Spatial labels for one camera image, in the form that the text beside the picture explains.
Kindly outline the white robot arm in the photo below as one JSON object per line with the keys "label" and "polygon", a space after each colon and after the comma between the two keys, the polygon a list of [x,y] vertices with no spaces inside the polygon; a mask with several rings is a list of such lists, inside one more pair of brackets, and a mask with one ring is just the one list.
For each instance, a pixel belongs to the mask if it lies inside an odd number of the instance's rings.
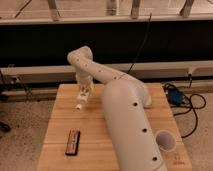
{"label": "white robot arm", "polygon": [[77,109],[87,103],[93,79],[104,84],[102,107],[120,171],[167,171],[144,108],[152,99],[138,79],[93,61],[88,46],[71,51],[80,91]]}

